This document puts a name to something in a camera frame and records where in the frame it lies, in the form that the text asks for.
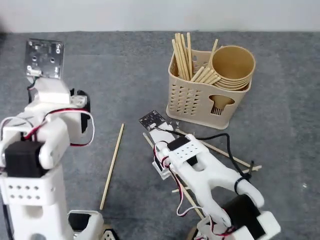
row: bamboo chopstick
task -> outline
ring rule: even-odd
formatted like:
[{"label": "bamboo chopstick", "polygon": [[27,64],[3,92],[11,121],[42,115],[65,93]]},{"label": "bamboo chopstick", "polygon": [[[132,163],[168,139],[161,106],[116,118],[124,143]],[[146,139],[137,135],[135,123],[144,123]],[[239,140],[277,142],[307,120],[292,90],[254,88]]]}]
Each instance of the bamboo chopstick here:
[{"label": "bamboo chopstick", "polygon": [[200,76],[195,80],[196,83],[199,83],[201,81],[201,79],[207,75],[207,73],[210,71],[209,67],[206,67],[203,72],[200,74]]},{"label": "bamboo chopstick", "polygon": [[189,76],[189,71],[188,71],[188,67],[187,67],[187,62],[186,62],[186,57],[185,57],[185,53],[184,53],[184,47],[182,45],[182,39],[181,39],[181,34],[178,33],[178,47],[180,50],[180,55],[181,55],[181,59],[182,59],[182,71],[184,71],[185,73],[185,78],[184,80],[190,81],[190,76]]},{"label": "bamboo chopstick", "polygon": [[192,71],[192,50],[191,50],[190,32],[187,32],[186,34],[186,41],[188,43],[189,74],[190,74],[190,79],[192,79],[193,71]]},{"label": "bamboo chopstick", "polygon": [[174,39],[172,39],[172,46],[173,46],[173,51],[174,51],[174,56],[175,56],[175,61],[176,61],[176,65],[178,67],[178,74],[181,78],[184,77],[183,72],[182,72],[182,68],[181,68],[181,62],[180,62],[180,57],[179,57],[179,52],[177,49],[177,45],[176,45],[176,41]]},{"label": "bamboo chopstick", "polygon": [[184,80],[186,80],[187,79],[187,75],[186,75],[186,71],[185,71],[185,67],[184,67],[182,53],[181,53],[181,50],[180,50],[180,47],[179,47],[179,39],[181,40],[181,37],[179,36],[179,33],[176,33],[174,36],[175,36],[175,46],[176,46],[176,49],[178,51],[179,60],[180,60],[180,64],[181,64],[182,78]]},{"label": "bamboo chopstick", "polygon": [[195,73],[195,75],[191,79],[191,82],[194,82],[201,75],[204,69],[205,69],[204,66],[200,67],[200,69]]},{"label": "bamboo chopstick", "polygon": [[199,83],[204,83],[208,78],[210,78],[215,73],[215,70],[211,69],[200,81]]}]

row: circuit board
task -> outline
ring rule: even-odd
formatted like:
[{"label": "circuit board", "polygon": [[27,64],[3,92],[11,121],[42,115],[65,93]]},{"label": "circuit board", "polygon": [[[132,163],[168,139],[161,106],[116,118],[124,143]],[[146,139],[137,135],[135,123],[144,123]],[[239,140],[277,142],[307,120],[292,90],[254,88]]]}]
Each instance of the circuit board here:
[{"label": "circuit board", "polygon": [[30,77],[61,79],[64,60],[61,41],[29,39],[26,41],[24,67]]},{"label": "circuit board", "polygon": [[150,132],[154,127],[159,127],[165,123],[166,120],[156,110],[153,110],[140,118],[139,122]]}]

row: beige plastic basket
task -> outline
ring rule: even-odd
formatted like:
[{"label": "beige plastic basket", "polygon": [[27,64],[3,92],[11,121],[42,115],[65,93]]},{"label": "beige plastic basket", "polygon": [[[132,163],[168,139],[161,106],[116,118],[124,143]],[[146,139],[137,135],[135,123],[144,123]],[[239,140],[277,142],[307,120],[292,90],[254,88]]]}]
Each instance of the beige plastic basket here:
[{"label": "beige plastic basket", "polygon": [[[207,65],[210,51],[192,50],[193,72]],[[169,95],[166,114],[173,119],[200,124],[215,129],[225,129],[251,88],[249,84],[242,90],[225,90],[205,83],[190,82],[178,76],[178,67],[173,53],[168,68]]]}]

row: white robotic arm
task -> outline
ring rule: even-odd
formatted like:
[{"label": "white robotic arm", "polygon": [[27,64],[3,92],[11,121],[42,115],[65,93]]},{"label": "white robotic arm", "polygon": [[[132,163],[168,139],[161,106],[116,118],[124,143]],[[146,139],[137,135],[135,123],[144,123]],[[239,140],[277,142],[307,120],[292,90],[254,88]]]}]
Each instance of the white robotic arm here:
[{"label": "white robotic arm", "polygon": [[[95,128],[89,96],[83,91],[74,94],[61,79],[63,55],[62,42],[27,41],[25,67],[32,82],[28,90],[36,89],[37,93],[24,112],[0,124],[0,167],[4,168],[0,187],[5,215],[10,209],[11,240],[29,240],[36,235],[47,240],[104,240],[112,236],[110,231],[103,232],[99,212],[67,212],[61,159],[70,145],[89,145]],[[91,140],[78,143],[89,119]]]},{"label": "white robotic arm", "polygon": [[[171,134],[172,126],[156,111],[141,118],[140,122],[155,141],[153,165],[162,179],[167,178],[170,171],[178,175],[208,215],[197,226],[202,236],[210,240],[267,240],[280,232],[272,213],[259,211],[264,205],[261,193],[238,172],[217,160],[193,135],[175,139]],[[238,197],[220,207],[211,194],[218,186],[236,192]],[[208,225],[210,221],[215,223],[215,233]],[[231,228],[232,233],[221,234]]]}]

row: gray felt surface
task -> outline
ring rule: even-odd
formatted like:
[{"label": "gray felt surface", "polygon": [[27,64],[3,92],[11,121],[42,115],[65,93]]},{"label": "gray felt surface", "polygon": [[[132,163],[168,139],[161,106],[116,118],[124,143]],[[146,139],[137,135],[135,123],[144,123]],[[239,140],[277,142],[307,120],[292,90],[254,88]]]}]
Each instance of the gray felt surface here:
[{"label": "gray felt surface", "polygon": [[[67,32],[9,34],[0,50],[0,119],[27,104],[23,62],[28,38],[66,43],[64,81],[91,94],[96,137],[87,148],[70,148],[63,158],[69,209],[99,209],[121,123],[125,130],[105,209],[122,240],[184,240],[199,220],[175,215],[179,201],[172,179],[162,181],[151,165],[152,151],[138,119],[156,109],[164,116],[172,32]],[[251,91],[229,127],[234,156],[263,165],[252,183],[282,227],[275,239],[317,239],[320,234],[320,33],[194,32],[192,46],[220,44],[251,50],[257,66]],[[221,131],[180,123],[198,136]],[[212,140],[225,148],[225,140]],[[213,153],[227,166],[228,159]],[[232,197],[213,193],[219,203]],[[0,220],[0,239],[5,240]]]}]

